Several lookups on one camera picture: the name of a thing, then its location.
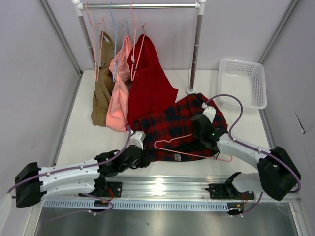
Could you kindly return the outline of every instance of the gray floor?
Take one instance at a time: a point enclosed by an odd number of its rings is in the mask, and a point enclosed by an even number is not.
[[[82,212],[51,222],[73,210],[45,208],[37,236],[297,236],[288,204],[261,203],[244,218],[223,212],[113,210]]]

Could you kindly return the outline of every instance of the garment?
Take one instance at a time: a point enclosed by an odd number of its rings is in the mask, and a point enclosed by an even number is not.
[[[143,144],[149,150],[154,161],[194,161],[203,159],[201,157],[184,154],[180,154],[179,157],[178,154],[173,152],[155,148],[154,143],[158,140],[170,141],[173,138],[192,134],[190,118],[196,114],[202,113],[201,105],[207,100],[208,99],[201,93],[188,95],[167,109],[164,113],[150,113],[138,118],[132,124],[131,128],[132,130],[144,131],[146,137]],[[225,118],[215,103],[211,101],[208,105],[216,109],[216,115],[212,123],[213,127],[227,129]],[[192,136],[173,140],[170,143],[158,143],[157,146],[206,157],[211,157],[215,154],[209,149],[206,149],[199,140],[194,139]]]
[[[164,112],[174,105],[177,92],[169,83],[160,63],[155,47],[149,37],[141,35],[135,45],[134,61],[137,62],[144,38],[139,64],[128,100],[128,123],[152,112]],[[132,67],[132,53],[128,57],[129,69]]]
[[[130,79],[130,69],[127,64],[127,58],[131,51],[131,43],[128,35],[126,35],[123,48],[110,62],[109,69],[115,76],[116,81],[112,93],[112,98],[109,103],[106,126],[116,131],[126,131],[127,113],[128,113],[128,96],[129,91],[125,84]],[[116,60],[116,73],[114,73],[114,66]]]
[[[98,81],[95,82],[93,95],[93,110],[91,114],[93,125],[106,126],[106,114],[111,99],[114,82],[109,64],[114,58],[114,42],[110,36],[103,32],[104,37],[101,48],[101,68]]]

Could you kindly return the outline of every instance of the clothing rack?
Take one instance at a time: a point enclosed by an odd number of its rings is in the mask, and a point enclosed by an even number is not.
[[[196,74],[196,65],[197,65],[197,58],[198,58],[198,48],[199,48],[199,40],[200,40],[200,33],[201,33],[201,23],[202,23],[202,16],[204,13],[206,0],[199,0],[195,3],[147,3],[147,4],[88,4],[88,10],[101,10],[101,9],[130,9],[132,6],[133,9],[167,9],[167,8],[192,8],[198,10],[198,17],[197,17],[197,25],[196,25],[196,34],[195,34],[195,42],[193,47],[193,55],[192,55],[192,63],[191,63],[191,74],[190,74],[190,82],[189,87],[187,89],[187,94],[195,93],[194,89],[194,80]],[[75,10],[77,16],[79,18],[79,22],[81,25],[81,29],[84,35],[85,42],[88,46],[90,57],[92,59],[93,64],[94,61],[94,51],[91,45],[89,33],[83,18],[83,11],[86,9],[86,4],[81,3],[80,0],[72,0],[72,3],[75,5]]]

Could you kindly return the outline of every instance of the brown garment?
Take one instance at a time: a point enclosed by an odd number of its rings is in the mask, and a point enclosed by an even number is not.
[[[95,82],[95,92],[93,95],[93,110],[91,118],[93,125],[106,126],[106,114],[108,105],[112,96],[114,82],[112,72],[109,65],[114,58],[115,43],[111,37],[104,32],[102,48],[101,48],[101,68],[99,71],[98,81]]]

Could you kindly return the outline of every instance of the clothes hanger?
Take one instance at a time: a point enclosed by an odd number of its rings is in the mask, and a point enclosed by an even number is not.
[[[96,27],[98,25],[103,23],[104,30],[102,31],[102,37],[101,37],[101,38],[103,38],[104,37],[104,32],[105,32],[105,20],[104,20],[104,18],[102,18],[96,25],[93,25],[91,17],[90,17],[90,14],[89,14],[89,11],[88,11],[88,3],[85,4],[85,10],[87,11],[89,22],[90,22],[91,27],[92,27],[92,31],[93,31],[93,45],[94,45],[94,51],[96,52],[95,29],[96,29]],[[97,63],[97,60],[96,60],[96,53],[94,54],[94,61],[95,61],[95,63],[94,63],[94,72],[95,72],[95,80],[96,81],[98,81],[99,68],[100,68],[100,65],[102,64],[102,62],[101,62],[102,45],[103,45],[103,40],[101,40],[101,42],[100,42],[98,63]]]
[[[131,57],[132,66],[131,66],[131,71],[130,71],[131,72],[131,81],[133,81],[134,76],[136,74],[135,71],[136,71],[136,69],[138,67],[138,63],[139,63],[139,59],[140,59],[140,55],[141,55],[142,47],[143,47],[143,43],[144,43],[144,38],[145,38],[145,37],[143,37],[143,39],[142,39],[138,60],[137,60],[136,65],[134,66],[134,47],[136,45],[137,29],[142,27],[144,35],[146,35],[146,30],[147,30],[147,23],[146,22],[143,23],[142,25],[138,26],[138,27],[136,26],[136,23],[135,23],[134,17],[133,17],[132,4],[133,4],[133,2],[131,2],[131,4],[130,4],[130,10],[131,10],[131,17],[132,17],[132,22],[133,22],[133,26],[134,26],[134,37],[133,37],[133,51],[132,51],[132,57]]]
[[[154,142],[154,147],[155,147],[156,149],[160,149],[160,150],[164,150],[164,151],[170,151],[170,152],[174,152],[174,153],[178,153],[178,154],[183,154],[183,155],[188,155],[188,156],[196,156],[196,157],[201,157],[201,158],[213,159],[213,157],[199,156],[199,155],[195,155],[195,154],[190,154],[190,153],[185,153],[185,152],[181,152],[181,151],[174,151],[174,150],[171,150],[171,149],[166,149],[166,148],[162,148],[162,147],[157,147],[157,143],[162,143],[162,142],[170,143],[170,142],[173,141],[173,140],[182,139],[182,138],[186,138],[186,137],[189,137],[189,136],[192,136],[192,134],[188,134],[188,135],[184,135],[184,136],[181,136],[181,137],[173,138],[173,139],[171,139],[170,141],[168,141],[168,140],[158,140],[158,141],[155,141],[155,142]],[[225,162],[231,162],[231,161],[233,160],[233,156],[230,155],[230,157],[231,157],[230,160],[223,160],[223,159],[214,159],[214,160],[225,161]]]
[[[126,21],[125,23],[123,23],[122,25],[120,26],[116,26],[116,23],[115,23],[115,20],[114,20],[114,16],[113,16],[113,12],[112,12],[112,2],[109,3],[109,12],[110,12],[110,15],[112,17],[112,21],[113,21],[113,24],[114,24],[114,27],[115,27],[115,48],[114,48],[114,70],[113,70],[113,81],[115,82],[116,81],[116,77],[117,77],[117,67],[120,63],[120,60],[121,60],[121,55],[120,54],[120,58],[118,60],[118,63],[117,63],[117,59],[116,59],[116,48],[117,48],[117,30],[119,30],[122,26],[124,26],[125,28],[125,35],[124,37],[126,37],[127,35],[127,27],[128,27],[128,22]]]

